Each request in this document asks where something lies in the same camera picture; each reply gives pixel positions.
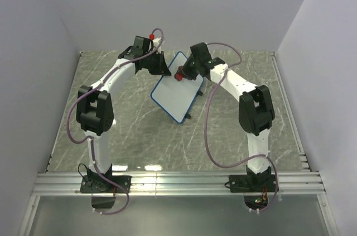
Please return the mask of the red bone-shaped eraser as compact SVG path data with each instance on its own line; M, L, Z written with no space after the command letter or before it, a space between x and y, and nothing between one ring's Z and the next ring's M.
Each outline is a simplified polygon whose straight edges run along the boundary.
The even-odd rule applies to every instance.
M183 71L183 66L179 66L174 77L177 81L181 81L182 79L185 78L185 74L184 74L184 71Z

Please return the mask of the blue framed whiteboard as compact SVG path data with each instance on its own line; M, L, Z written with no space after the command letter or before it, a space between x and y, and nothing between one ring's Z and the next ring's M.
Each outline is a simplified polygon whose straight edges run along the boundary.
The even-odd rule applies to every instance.
M151 99L178 124L190 118L189 110L204 83L200 75L195 80L175 79L177 69L186 61L186 55L177 52L168 66L172 75L162 76L150 94Z

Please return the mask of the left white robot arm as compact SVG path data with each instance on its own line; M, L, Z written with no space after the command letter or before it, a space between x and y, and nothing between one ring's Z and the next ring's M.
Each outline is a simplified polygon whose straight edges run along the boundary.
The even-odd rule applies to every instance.
M114 187L112 163L108 150L108 131L113 125L114 110L112 95L142 69L152 75L170 76L161 45L163 37L150 34L136 36L134 43L119 54L114 65L97 82L83 85L78 91L76 121L84 131L89 149L89 166L83 178L85 186L99 192Z

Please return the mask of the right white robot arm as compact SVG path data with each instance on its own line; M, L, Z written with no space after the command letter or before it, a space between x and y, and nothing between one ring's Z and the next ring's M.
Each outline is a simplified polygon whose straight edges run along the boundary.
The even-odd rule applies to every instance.
M219 87L238 101L239 124L248 139L246 184L250 190L259 191L267 185L273 168L268 156L268 138L275 119L270 90L245 80L221 58L213 58L208 46L204 42L191 46L188 60L177 69L175 77L195 80L202 76L215 83L208 104Z

